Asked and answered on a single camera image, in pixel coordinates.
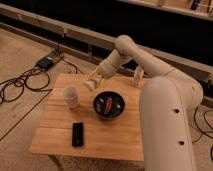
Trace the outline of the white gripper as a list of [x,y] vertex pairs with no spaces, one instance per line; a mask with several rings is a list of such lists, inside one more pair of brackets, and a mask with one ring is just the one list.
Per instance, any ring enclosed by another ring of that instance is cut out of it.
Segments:
[[91,73],[88,77],[89,81],[95,82],[96,83],[96,89],[101,85],[102,79],[106,79],[106,73],[105,71],[97,67],[95,69],[95,73]]

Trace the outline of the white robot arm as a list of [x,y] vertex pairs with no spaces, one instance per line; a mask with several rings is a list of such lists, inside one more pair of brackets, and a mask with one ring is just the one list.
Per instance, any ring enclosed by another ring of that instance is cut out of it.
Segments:
[[139,100],[145,171],[197,171],[187,118],[187,113],[203,99],[197,80],[143,50],[129,36],[121,35],[115,40],[114,50],[85,84],[95,90],[129,60],[151,76]]

